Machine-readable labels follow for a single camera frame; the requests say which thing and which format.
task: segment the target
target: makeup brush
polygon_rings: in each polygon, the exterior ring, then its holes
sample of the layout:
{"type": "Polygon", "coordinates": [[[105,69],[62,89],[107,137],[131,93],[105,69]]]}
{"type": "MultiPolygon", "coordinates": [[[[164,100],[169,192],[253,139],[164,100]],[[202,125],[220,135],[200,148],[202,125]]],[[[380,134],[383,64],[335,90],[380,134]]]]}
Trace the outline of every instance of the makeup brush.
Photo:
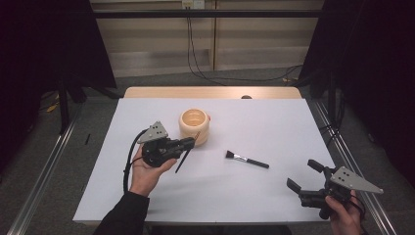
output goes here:
{"type": "Polygon", "coordinates": [[[230,152],[229,150],[226,153],[226,159],[239,160],[239,161],[242,161],[242,162],[245,162],[245,163],[249,163],[249,164],[253,164],[253,165],[259,165],[259,166],[262,166],[262,167],[265,167],[265,168],[269,168],[269,164],[263,164],[263,163],[260,163],[258,161],[252,160],[252,159],[241,157],[239,155],[236,155],[236,154],[230,152]]]}

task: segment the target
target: black curtain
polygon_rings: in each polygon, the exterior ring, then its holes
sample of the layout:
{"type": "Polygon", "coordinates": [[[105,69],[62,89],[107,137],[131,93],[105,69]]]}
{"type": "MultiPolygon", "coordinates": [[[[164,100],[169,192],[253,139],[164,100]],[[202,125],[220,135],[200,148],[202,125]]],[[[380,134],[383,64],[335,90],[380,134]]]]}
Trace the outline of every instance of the black curtain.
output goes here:
{"type": "Polygon", "coordinates": [[[88,0],[0,1],[0,170],[35,124],[40,96],[115,87],[88,0]]]}

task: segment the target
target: hand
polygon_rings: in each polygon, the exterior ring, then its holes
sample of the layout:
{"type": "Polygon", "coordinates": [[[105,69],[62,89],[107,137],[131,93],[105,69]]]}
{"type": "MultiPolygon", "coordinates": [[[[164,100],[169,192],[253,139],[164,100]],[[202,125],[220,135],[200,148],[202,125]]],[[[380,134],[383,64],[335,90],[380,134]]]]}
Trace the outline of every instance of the hand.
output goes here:
{"type": "MultiPolygon", "coordinates": [[[[350,200],[358,205],[357,200],[351,197],[350,200]]],[[[333,234],[335,235],[358,235],[360,234],[360,212],[352,205],[344,207],[333,197],[327,196],[326,203],[333,209],[330,215],[333,234]]]]}
{"type": "Polygon", "coordinates": [[[149,197],[150,193],[156,187],[159,182],[160,176],[171,169],[171,167],[177,162],[176,159],[170,159],[162,164],[160,167],[151,167],[144,163],[143,159],[140,159],[142,146],[138,149],[133,159],[139,159],[132,165],[132,182],[129,189],[130,192],[136,193],[145,197],[149,197]]]}

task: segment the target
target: metal frame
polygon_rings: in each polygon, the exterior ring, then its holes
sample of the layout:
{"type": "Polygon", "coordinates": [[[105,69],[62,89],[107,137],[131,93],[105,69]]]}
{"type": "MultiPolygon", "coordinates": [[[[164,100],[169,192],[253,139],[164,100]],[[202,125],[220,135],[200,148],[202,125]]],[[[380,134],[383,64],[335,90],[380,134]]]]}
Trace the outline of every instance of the metal frame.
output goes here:
{"type": "MultiPolygon", "coordinates": [[[[328,117],[328,111],[326,107],[323,105],[321,101],[316,101],[315,106],[321,119],[327,126],[330,126],[331,122],[328,117]]],[[[331,127],[329,127],[329,133],[333,138],[334,143],[336,144],[336,147],[346,167],[364,178],[362,171],[360,170],[359,166],[357,165],[357,162],[355,161],[353,155],[348,149],[348,146],[346,145],[346,142],[343,139],[342,135],[331,127]]],[[[375,222],[378,224],[378,227],[381,230],[382,234],[397,234],[392,226],[392,223],[387,213],[384,210],[384,207],[379,202],[378,197],[373,193],[366,192],[360,192],[360,196],[362,197],[366,205],[366,208],[369,209],[370,213],[372,213],[372,216],[375,219],[375,222]]]]}
{"type": "Polygon", "coordinates": [[[48,161],[46,162],[46,165],[43,167],[42,172],[37,178],[36,183],[31,189],[29,196],[24,202],[7,235],[23,235],[28,228],[31,219],[36,212],[37,206],[42,200],[42,196],[49,184],[54,169],[58,165],[59,159],[70,139],[76,121],[80,117],[82,108],[83,104],[79,105],[76,108],[68,128],[62,135],[58,137],[58,140],[55,144],[54,149],[52,150],[52,153],[49,156],[48,161]]]}

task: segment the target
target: white tabletop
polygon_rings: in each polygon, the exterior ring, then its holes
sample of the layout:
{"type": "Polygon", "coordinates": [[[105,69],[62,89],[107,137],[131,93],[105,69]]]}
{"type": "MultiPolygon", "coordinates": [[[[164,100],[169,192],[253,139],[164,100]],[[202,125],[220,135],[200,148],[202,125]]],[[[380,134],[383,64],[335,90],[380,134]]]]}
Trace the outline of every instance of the white tabletop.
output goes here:
{"type": "Polygon", "coordinates": [[[319,190],[324,176],[309,159],[334,167],[303,99],[121,99],[74,221],[96,224],[122,196],[122,177],[135,136],[160,120],[179,138],[178,118],[198,108],[211,116],[209,138],[192,150],[178,173],[161,176],[150,194],[147,222],[162,224],[261,224],[322,221],[303,208],[286,186],[319,190]],[[225,159],[226,151],[270,165],[225,159]]]}

